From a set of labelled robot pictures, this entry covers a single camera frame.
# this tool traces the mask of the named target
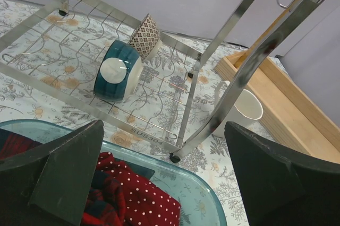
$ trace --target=black rubber foot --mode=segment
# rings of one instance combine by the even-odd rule
[[[179,163],[181,161],[181,159],[177,155],[174,155],[173,153],[170,154],[170,160],[173,163]]]
[[[59,15],[66,16],[66,15],[68,15],[68,12],[63,11],[63,10],[59,10]]]

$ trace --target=patterned bowl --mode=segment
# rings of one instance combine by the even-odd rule
[[[134,92],[142,71],[137,50],[116,40],[100,65],[93,93],[106,101],[122,101]]]
[[[138,51],[142,62],[151,60],[157,54],[162,46],[162,41],[157,24],[149,14],[133,32],[129,45]]]

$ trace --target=teal and white bowl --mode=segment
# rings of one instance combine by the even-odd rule
[[[116,40],[100,65],[93,93],[106,101],[122,101],[134,92],[142,71],[143,64],[137,50]]]

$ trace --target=stainless steel frame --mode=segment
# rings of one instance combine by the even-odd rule
[[[262,39],[259,46],[253,50],[253,53],[248,56],[248,58],[244,61],[240,69],[238,70],[237,74],[234,76],[233,80],[231,81],[231,85],[229,85],[228,89],[220,99],[220,102],[218,103],[215,110],[211,113],[211,116],[208,118],[208,120],[197,130],[193,135],[191,135],[187,140],[184,140],[184,134],[186,130],[186,124],[189,119],[190,115],[190,109],[192,105],[192,100],[196,88],[198,73],[200,68],[208,61],[210,56],[215,52],[217,47],[223,42],[225,37],[228,35],[228,33],[233,29],[233,27],[236,25],[238,20],[242,17],[244,12],[249,8],[249,6],[253,3],[254,0],[242,0],[242,2],[239,4],[239,6],[236,8],[234,13],[230,16],[230,18],[227,20],[227,22],[224,24],[224,26],[221,28],[219,33],[216,35],[215,39],[211,42],[211,44],[208,46],[206,51],[201,54],[198,51],[194,50],[193,48],[188,47],[187,45],[177,41],[176,39],[172,38],[171,36],[162,33],[161,34],[161,40],[163,44],[169,46],[172,50],[172,54],[169,58],[170,62],[175,66],[175,61],[177,61],[177,64],[180,64],[186,69],[186,73],[189,74],[189,72],[192,74],[193,79],[189,90],[182,89],[179,86],[176,86],[175,84],[169,82],[169,80],[166,79],[166,77],[158,77],[157,75],[154,75],[152,72],[148,72],[147,75],[152,76],[153,79],[159,79],[160,86],[158,88],[153,88],[148,86],[145,82],[140,82],[140,86],[143,89],[150,89],[152,92],[154,92],[159,97],[163,96],[164,94],[161,92],[161,86],[163,84],[173,86],[175,87],[175,95],[170,98],[165,96],[165,99],[170,99],[172,101],[173,107],[175,110],[178,109],[178,107],[184,107],[183,110],[183,118],[181,121],[181,127],[178,131],[178,134],[173,133],[171,131],[171,127],[161,127],[157,124],[153,123],[151,121],[152,117],[150,119],[142,119],[138,117],[137,115],[134,115],[134,109],[131,111],[124,111],[129,117],[137,117],[139,120],[144,121],[146,123],[146,126],[152,126],[154,128],[157,128],[161,131],[162,135],[155,136],[150,133],[147,133],[146,127],[145,129],[136,128],[132,125],[130,125],[127,121],[122,121],[121,119],[117,119],[116,117],[110,115],[111,110],[116,107],[114,103],[108,103],[109,105],[108,111],[103,111],[100,108],[96,108],[91,103],[94,100],[91,100],[91,102],[84,102],[81,101],[79,98],[76,98],[73,94],[73,92],[80,91],[82,93],[87,93],[88,96],[91,96],[91,94],[88,91],[84,91],[78,86],[74,88],[71,92],[65,93],[62,91],[59,91],[58,89],[52,87],[51,85],[58,81],[62,75],[59,76],[52,76],[49,73],[46,73],[39,69],[39,66],[33,66],[30,65],[28,62],[26,62],[26,59],[29,57],[30,54],[36,53],[41,50],[41,48],[34,52],[28,52],[28,50],[37,43],[38,40],[44,40],[44,36],[53,28],[57,26],[56,23],[50,23],[50,26],[44,31],[41,32],[36,28],[36,25],[38,25],[42,20],[46,21],[46,17],[48,17],[53,11],[55,10],[62,10],[65,12],[71,12],[71,10],[75,13],[75,9],[77,4],[84,3],[87,6],[90,6],[92,10],[88,14],[84,14],[84,16],[89,20],[90,22],[90,14],[93,11],[99,11],[101,14],[104,15],[102,17],[101,26],[104,27],[104,25],[110,26],[109,23],[107,23],[107,20],[112,19],[119,23],[118,28],[114,28],[116,33],[119,32],[122,33],[119,29],[121,25],[127,25],[128,27],[135,29],[140,24],[140,21],[121,12],[120,10],[100,1],[100,0],[77,0],[77,3],[75,5],[70,4],[70,0],[54,0],[51,3],[47,4],[43,8],[41,8],[39,11],[37,11],[35,14],[33,14],[31,17],[24,20],[22,23],[17,25],[12,31],[8,32],[5,36],[0,38],[0,51],[3,51],[6,49],[9,45],[11,45],[13,42],[15,42],[17,39],[19,39],[23,34],[25,34],[28,31],[34,31],[40,34],[37,41],[35,41],[30,48],[23,51],[21,54],[18,54],[16,56],[11,56],[9,54],[2,54],[3,60],[5,58],[7,59],[6,63],[3,61],[0,61],[0,72],[3,72],[5,75],[8,75],[14,79],[17,79],[20,82],[23,82],[27,85],[30,85],[37,90],[40,90],[46,94],[51,95],[54,98],[57,98],[59,100],[64,101],[67,104],[70,104],[74,107],[76,107],[79,110],[82,110],[84,112],[87,112],[94,117],[100,118],[112,125],[117,126],[118,128],[127,131],[129,133],[135,134],[136,131],[142,133],[142,136],[145,140],[149,141],[152,144],[158,145],[160,147],[165,148],[170,153],[172,153],[171,158],[174,158],[175,160],[180,160],[184,156],[186,156],[188,153],[190,153],[194,148],[196,148],[200,143],[202,143],[222,122],[222,120],[226,117],[228,112],[230,111],[231,107],[235,103],[236,99],[239,97],[240,93],[248,83],[251,76],[254,74],[256,69],[259,67],[259,65],[262,63],[262,61],[270,54],[271,51],[273,51],[311,12],[313,12],[314,9],[316,9],[321,2],[324,0],[294,0],[291,6],[291,11],[287,12],[287,14],[281,19],[281,21],[276,24],[275,28],[271,33],[269,33],[265,38]],[[67,36],[60,42],[53,40],[53,42],[57,43],[60,46],[63,46],[63,41],[68,36],[76,36],[70,31],[64,30],[67,32]],[[85,43],[92,43],[89,40],[84,40],[81,37],[77,37],[78,40],[84,41]],[[82,61],[82,57],[84,59],[90,59],[88,55],[82,53],[79,50],[74,50],[72,48],[69,48],[70,50],[73,50],[76,59],[78,60],[78,63]],[[100,53],[105,52],[105,48],[98,48]],[[184,55],[182,60],[174,59],[173,55],[174,53],[181,53]],[[191,58],[195,63],[194,64],[188,64],[188,59]],[[96,64],[96,61],[99,59],[99,55],[96,56],[94,59],[94,64]],[[17,70],[15,68],[12,68],[10,65],[16,62],[20,62],[23,64],[26,64],[30,69],[29,74],[25,74],[20,70]],[[52,77],[53,81],[50,85],[45,84],[41,82],[40,80],[37,80],[36,78],[32,77],[30,74],[39,71],[45,75],[48,75]],[[186,99],[185,103],[181,102],[181,96],[183,94],[187,94],[188,98]],[[176,113],[176,116],[174,116],[176,119],[179,117],[178,112]]]

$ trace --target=red plaid cloth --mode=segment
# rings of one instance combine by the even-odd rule
[[[0,129],[0,160],[40,145]],[[179,226],[180,204],[110,152],[99,155],[82,216],[88,226]]]

